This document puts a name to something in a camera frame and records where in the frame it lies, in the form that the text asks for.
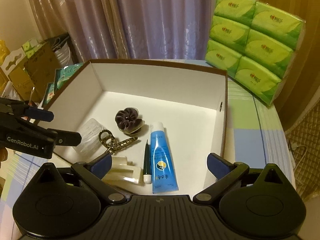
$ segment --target pen with white cap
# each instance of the pen with white cap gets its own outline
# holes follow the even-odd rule
[[[151,183],[151,165],[150,165],[150,149],[148,140],[144,150],[144,161],[143,161],[143,182],[145,184]]]

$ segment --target blue tube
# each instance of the blue tube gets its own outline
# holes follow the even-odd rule
[[[150,125],[151,130],[151,169],[152,193],[179,190],[171,161],[164,128],[161,122]]]

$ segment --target wooden panel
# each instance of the wooden panel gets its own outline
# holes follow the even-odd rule
[[[290,128],[320,85],[320,0],[260,0],[306,20],[306,33],[286,84],[274,101],[284,129]]]

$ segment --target tablecloth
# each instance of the tablecloth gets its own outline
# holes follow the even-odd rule
[[[176,60],[206,65],[203,60]],[[228,80],[228,116],[224,157],[242,161],[252,168],[276,163],[294,185],[290,153],[284,132],[272,105],[266,107],[252,93]],[[20,232],[12,217],[12,207],[30,179],[47,160],[15,153],[8,169],[0,200],[0,239],[18,239]]]

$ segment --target hand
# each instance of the hand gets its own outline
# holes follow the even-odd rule
[[[0,148],[0,168],[1,168],[1,162],[6,161],[8,158],[8,151],[6,148]]]

